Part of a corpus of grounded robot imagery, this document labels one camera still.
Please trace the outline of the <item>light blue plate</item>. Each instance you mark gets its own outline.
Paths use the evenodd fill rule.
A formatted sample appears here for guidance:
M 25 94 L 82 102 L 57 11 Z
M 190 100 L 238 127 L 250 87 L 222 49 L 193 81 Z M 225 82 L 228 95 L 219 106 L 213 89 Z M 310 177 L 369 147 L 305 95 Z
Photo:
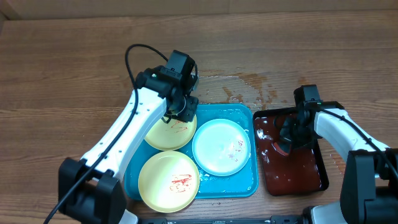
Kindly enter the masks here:
M 239 172 L 249 160 L 251 144 L 248 134 L 238 123 L 213 119 L 196 131 L 192 153 L 205 172 L 229 176 Z

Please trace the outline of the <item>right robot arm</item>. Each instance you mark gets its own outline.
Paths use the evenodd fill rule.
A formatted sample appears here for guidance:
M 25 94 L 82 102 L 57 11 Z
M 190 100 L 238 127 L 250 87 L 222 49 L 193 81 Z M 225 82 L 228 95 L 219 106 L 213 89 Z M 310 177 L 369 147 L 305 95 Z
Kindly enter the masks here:
M 397 149 L 374 139 L 336 101 L 323 101 L 316 85 L 294 90 L 294 118 L 279 128 L 284 156 L 325 139 L 345 160 L 339 201 L 310 209 L 309 223 L 397 223 Z

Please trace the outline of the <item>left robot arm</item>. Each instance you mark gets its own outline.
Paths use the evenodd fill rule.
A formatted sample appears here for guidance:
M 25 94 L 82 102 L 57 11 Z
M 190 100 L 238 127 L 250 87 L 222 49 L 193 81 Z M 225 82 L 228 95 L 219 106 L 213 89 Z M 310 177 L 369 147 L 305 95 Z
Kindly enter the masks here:
M 162 120 L 194 119 L 198 98 L 197 64 L 174 50 L 165 65 L 130 77 L 132 95 L 101 140 L 78 161 L 66 158 L 58 170 L 58 204 L 45 222 L 60 212 L 81 223 L 139 223 L 127 209 L 121 185 L 128 164 L 146 134 Z

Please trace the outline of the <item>red and black sponge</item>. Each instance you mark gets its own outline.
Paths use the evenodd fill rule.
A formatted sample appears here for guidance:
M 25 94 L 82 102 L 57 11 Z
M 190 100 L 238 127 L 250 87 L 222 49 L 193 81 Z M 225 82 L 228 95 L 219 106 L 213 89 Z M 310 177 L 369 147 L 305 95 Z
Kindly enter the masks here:
M 273 148 L 283 156 L 289 156 L 291 152 L 291 144 L 285 142 L 273 142 Z

